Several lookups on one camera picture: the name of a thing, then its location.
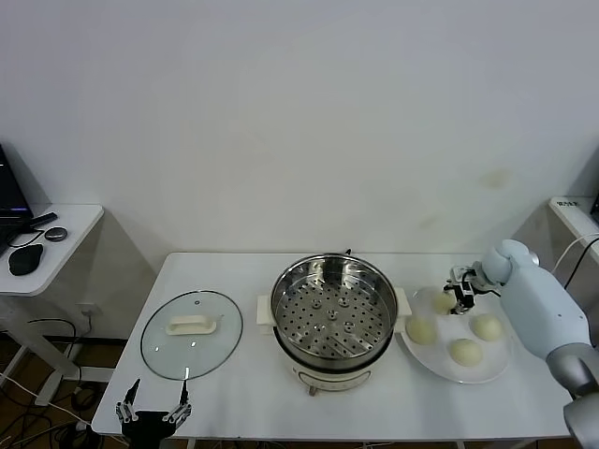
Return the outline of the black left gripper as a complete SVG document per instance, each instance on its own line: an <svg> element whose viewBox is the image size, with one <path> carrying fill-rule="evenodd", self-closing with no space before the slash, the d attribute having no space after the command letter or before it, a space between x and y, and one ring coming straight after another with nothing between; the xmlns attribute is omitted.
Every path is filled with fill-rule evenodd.
<svg viewBox="0 0 599 449"><path fill-rule="evenodd" d="M175 424L182 424L192 412L187 381L183 381L179 404L171 412L138 411L133 405L139 388L137 379L116 403L115 412L122 424L123 435L128 439L165 439L176 431Z"/></svg>

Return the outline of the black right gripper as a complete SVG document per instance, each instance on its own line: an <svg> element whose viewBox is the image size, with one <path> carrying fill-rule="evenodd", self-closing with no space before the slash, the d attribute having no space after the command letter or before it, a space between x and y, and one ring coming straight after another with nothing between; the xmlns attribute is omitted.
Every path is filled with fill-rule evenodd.
<svg viewBox="0 0 599 449"><path fill-rule="evenodd" d="M474 267L466 267L460 275L460 284L447 280L443 290L454 293L456 304L451 309L452 314L463 315L474 306L474 296L484 295L487 290Z"/></svg>

